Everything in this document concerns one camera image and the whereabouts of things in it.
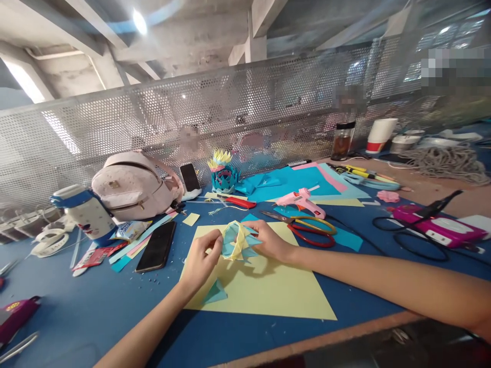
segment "hot glue gun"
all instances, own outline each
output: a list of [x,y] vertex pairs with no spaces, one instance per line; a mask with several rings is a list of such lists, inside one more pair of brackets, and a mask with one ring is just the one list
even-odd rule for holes
[[302,188],[297,192],[291,192],[276,201],[276,205],[286,206],[289,204],[294,204],[301,211],[303,209],[308,209],[312,212],[315,217],[324,219],[326,217],[325,211],[318,205],[314,204],[309,200],[311,194],[310,192],[319,188],[319,185],[312,187],[310,189]]

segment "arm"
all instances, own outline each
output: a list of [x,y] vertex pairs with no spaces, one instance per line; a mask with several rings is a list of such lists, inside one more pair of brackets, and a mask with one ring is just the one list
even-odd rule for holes
[[404,308],[459,326],[491,342],[491,283],[440,267],[398,258],[297,247],[282,240],[266,222],[244,225],[259,232],[256,246],[280,262],[310,269]]
[[181,280],[167,296],[128,332],[94,366],[95,368],[144,367],[177,314],[208,279],[221,254],[223,238],[214,230],[191,244]]

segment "gray rope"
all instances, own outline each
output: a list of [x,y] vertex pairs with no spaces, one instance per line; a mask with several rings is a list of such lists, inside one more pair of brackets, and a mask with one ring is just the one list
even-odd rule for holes
[[469,147],[418,148],[401,153],[399,157],[409,158],[407,165],[418,169],[424,176],[459,179],[476,186],[491,181],[484,164],[477,161],[476,151]]

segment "perforated metal panel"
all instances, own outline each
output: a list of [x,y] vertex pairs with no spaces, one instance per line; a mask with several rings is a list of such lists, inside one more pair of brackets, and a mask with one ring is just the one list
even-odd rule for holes
[[366,108],[357,114],[358,142],[382,117],[399,118],[397,128],[402,129],[489,115],[489,97],[469,97],[471,109],[462,99],[421,95],[420,65],[413,64],[421,59],[417,49],[423,47],[423,36],[0,111],[0,201],[29,208],[48,203],[59,188],[89,185],[108,156],[137,148],[177,172],[194,163],[202,184],[210,181],[206,160],[217,148],[234,152],[233,163],[243,175],[327,157],[336,123],[346,119],[333,104],[337,86],[366,90]]

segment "backpack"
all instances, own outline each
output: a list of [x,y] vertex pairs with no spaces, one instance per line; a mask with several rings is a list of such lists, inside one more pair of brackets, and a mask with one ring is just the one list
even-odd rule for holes
[[[170,177],[161,179],[155,166]],[[115,154],[92,179],[92,189],[118,221],[143,220],[174,211],[184,187],[176,173],[141,151]]]

